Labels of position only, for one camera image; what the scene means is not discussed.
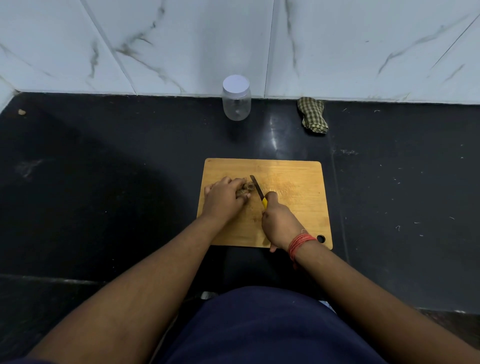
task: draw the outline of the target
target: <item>knife blade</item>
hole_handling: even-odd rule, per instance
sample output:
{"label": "knife blade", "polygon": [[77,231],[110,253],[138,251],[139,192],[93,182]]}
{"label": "knife blade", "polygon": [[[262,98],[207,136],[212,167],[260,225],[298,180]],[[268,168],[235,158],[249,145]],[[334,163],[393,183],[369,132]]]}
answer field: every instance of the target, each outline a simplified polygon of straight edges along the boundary
{"label": "knife blade", "polygon": [[257,190],[258,195],[260,196],[260,200],[262,201],[262,205],[266,209],[267,208],[267,199],[265,198],[264,193],[262,192],[262,189],[260,188],[260,185],[257,182],[257,179],[255,178],[255,176],[252,176],[252,175],[250,175],[250,178],[252,179],[252,182],[255,185],[255,189]]}

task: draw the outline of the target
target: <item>hand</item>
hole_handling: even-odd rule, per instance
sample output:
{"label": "hand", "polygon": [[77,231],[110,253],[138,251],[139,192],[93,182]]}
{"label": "hand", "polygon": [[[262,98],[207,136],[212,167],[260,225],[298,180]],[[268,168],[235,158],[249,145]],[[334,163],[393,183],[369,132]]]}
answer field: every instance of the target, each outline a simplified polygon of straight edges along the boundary
{"label": "hand", "polygon": [[267,209],[263,212],[262,229],[272,245],[273,253],[277,247],[288,251],[292,240],[305,228],[300,224],[290,209],[278,202],[276,192],[269,192],[265,198],[268,201]]}
{"label": "hand", "polygon": [[250,198],[250,194],[236,197],[235,193],[246,182],[244,178],[224,177],[205,187],[205,204],[202,217],[212,218],[224,226],[235,217]]}

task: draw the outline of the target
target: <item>white marble tile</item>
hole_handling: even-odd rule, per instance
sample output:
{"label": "white marble tile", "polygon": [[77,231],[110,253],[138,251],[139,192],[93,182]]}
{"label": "white marble tile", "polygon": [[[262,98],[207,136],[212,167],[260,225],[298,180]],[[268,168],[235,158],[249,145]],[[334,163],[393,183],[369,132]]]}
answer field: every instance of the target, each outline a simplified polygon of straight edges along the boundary
{"label": "white marble tile", "polygon": [[0,114],[13,98],[13,88],[0,75]]}
{"label": "white marble tile", "polygon": [[266,97],[410,99],[476,0],[276,0]]}
{"label": "white marble tile", "polygon": [[138,94],[218,96],[248,77],[263,97],[273,0],[84,0]]}
{"label": "white marble tile", "polygon": [[480,17],[431,69],[411,97],[419,102],[480,104]]}
{"label": "white marble tile", "polygon": [[79,0],[1,1],[0,74],[20,91],[133,93]]}

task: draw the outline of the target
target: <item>forearm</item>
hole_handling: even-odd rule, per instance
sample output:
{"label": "forearm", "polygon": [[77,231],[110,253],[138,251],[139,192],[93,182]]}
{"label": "forearm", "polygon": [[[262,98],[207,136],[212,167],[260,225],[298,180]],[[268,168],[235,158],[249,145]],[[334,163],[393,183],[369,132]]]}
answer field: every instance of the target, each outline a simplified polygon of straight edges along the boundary
{"label": "forearm", "polygon": [[477,363],[456,336],[374,284],[317,242],[296,254],[301,264],[359,326],[398,363]]}
{"label": "forearm", "polygon": [[30,356],[58,364],[144,363],[220,229],[206,218],[194,221],[69,314]]}

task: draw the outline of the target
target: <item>left hand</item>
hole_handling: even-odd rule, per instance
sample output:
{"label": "left hand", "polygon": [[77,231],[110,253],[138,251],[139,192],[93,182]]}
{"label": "left hand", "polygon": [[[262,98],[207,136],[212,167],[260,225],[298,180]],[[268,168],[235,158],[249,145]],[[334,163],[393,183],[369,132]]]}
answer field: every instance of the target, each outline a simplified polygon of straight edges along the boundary
{"label": "left hand", "polygon": [[243,194],[239,198],[235,196],[245,182],[244,178],[236,178],[232,181],[230,177],[224,177],[206,186],[202,217],[212,218],[222,225],[234,218],[250,198],[250,194]]}

